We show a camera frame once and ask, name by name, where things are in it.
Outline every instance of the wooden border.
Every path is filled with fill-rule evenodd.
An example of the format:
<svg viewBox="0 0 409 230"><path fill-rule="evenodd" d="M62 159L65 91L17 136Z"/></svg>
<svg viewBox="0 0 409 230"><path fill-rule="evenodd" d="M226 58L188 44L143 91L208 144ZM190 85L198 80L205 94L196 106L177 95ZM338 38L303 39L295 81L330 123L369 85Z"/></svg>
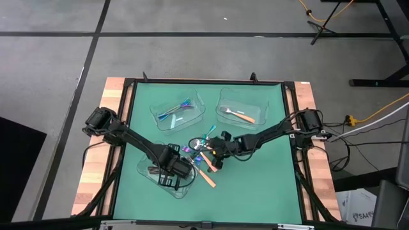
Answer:
<svg viewBox="0 0 409 230"><path fill-rule="evenodd" d="M105 83L104 92L100 102L101 107L108 107L114 111L118 110L121 94L123 90L123 83L125 78L123 77L108 77ZM295 82L295 88L297 93L297 101L299 109L315 109L315 102L313 97L313 91L309 82ZM129 108L129 101L131 97L132 87L128 88L127 97L124 104L122 120L125 121ZM287 89L287 98L289 102L289 111L294 110L292 99L289 90ZM89 144L100 142L102 137L92 137ZM314 145L325 148L324 144L320 141L314 141ZM116 159L120 148L115 149L115 157L113 165L116 164ZM104 171L107 164L109 152L108 144L101 144L88 150L87 157L85 159L84 169L82 170L77 195L72 208L72 214L77 214L82 211L86 205L92 200L93 196L98 192L102 185L102 179L104 177ZM329 209L331 214L341 219L341 215L338 208L336 199L334 184L332 183L332 176L330 167L328 164L327 155L320 149L314 148L308 151L309 167L311 170L311 176L313 178L314 191L321 199L322 203ZM107 191L105 197L105 203L102 210L102 214L108 213L108 206L111 201L112 186ZM307 220L312 220L311 205L309 202L309 196L303 189L303 197Z"/></svg>

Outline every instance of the yellow plug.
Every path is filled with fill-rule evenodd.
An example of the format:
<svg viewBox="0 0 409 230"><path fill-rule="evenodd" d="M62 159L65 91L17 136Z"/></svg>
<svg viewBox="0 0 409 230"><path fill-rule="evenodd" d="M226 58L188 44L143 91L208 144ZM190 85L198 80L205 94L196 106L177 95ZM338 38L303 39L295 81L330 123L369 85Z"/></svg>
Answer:
<svg viewBox="0 0 409 230"><path fill-rule="evenodd" d="M358 120L353 118L352 115L347 115L346 116L346 121L347 121L347 124L352 126L352 127L354 127L358 123Z"/></svg>

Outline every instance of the wooden table frame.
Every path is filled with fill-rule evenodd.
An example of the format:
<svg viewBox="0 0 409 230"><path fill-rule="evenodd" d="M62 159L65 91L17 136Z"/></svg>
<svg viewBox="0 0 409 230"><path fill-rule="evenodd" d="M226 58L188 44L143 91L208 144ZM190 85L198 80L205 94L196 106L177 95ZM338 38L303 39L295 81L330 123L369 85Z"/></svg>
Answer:
<svg viewBox="0 0 409 230"><path fill-rule="evenodd" d="M144 79L138 79L139 81L149 82L166 82L177 83L177 81L206 81L197 79L147 79L144 75ZM105 83L104 92L100 102L100 107L108 107L118 113L118 117L122 121L129 121L129 111L132 111L131 101L134 101L134 82L135 79L126 79L123 77L109 77ZM252 76L251 80L234 80L229 81L232 84L259 84L257 79ZM302 109L315 109L315 103L313 98L313 92L309 82L285 82L285 94L288 101L287 113L298 111ZM90 145L100 142L102 137L92 137ZM324 147L323 142L313 141L315 146ZM124 148L110 147L108 144L101 144L90 148L88 150L84 169L82 170L79 187L75 196L75 201L72 208L72 214L77 214L82 211L86 205L92 200L98 190L101 188L103 182L107 179L111 173L112 168L118 161L118 156ZM327 155L324 151L313 148L308 151L307 159L299 163L299 166L305 177L309 182L313 184L313 188L317 196L325 207L331 212L331 214L341 219L334 185L332 183L332 177L330 167L328 164ZM113 206L115 200L112 195L118 186L117 180L110 186L107 191L103 205L98 205L92 215L107 215L113 212ZM301 210L304 220L323 220L321 215L317 212L314 205L311 205L310 198L307 195L304 188L302 188L302 197L304 203Z"/></svg>

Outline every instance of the tripod leg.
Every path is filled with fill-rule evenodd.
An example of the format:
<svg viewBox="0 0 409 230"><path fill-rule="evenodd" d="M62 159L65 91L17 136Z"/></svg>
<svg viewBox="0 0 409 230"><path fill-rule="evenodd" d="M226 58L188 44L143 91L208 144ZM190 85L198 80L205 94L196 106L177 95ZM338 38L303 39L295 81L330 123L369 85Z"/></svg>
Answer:
<svg viewBox="0 0 409 230"><path fill-rule="evenodd" d="M318 37L322 34L323 28L321 27L320 30L318 31L318 33L315 35L315 37L313 38L313 40L311 41L311 45L314 45L316 40L318 39Z"/></svg>
<svg viewBox="0 0 409 230"><path fill-rule="evenodd" d="M316 40L318 39L318 37L322 34L322 31L325 29L326 31L329 31L330 33L335 33L327 28L325 28L325 26L327 25L328 21L331 19L332 15L335 13L335 11L337 10L338 6L341 4L341 1L338 1L337 5L335 6L335 8L332 10L331 14L328 16L327 20L324 22L324 25L320 26L320 30L318 31L318 33L315 35L314 39L311 41L311 45L314 45Z"/></svg>

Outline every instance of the black panel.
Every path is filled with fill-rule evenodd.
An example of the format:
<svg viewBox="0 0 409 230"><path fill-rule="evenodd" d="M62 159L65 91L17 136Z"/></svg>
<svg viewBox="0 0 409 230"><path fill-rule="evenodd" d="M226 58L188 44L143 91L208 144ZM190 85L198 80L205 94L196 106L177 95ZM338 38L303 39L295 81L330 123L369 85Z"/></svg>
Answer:
<svg viewBox="0 0 409 230"><path fill-rule="evenodd" d="M11 222L47 134L0 118L0 222Z"/></svg>

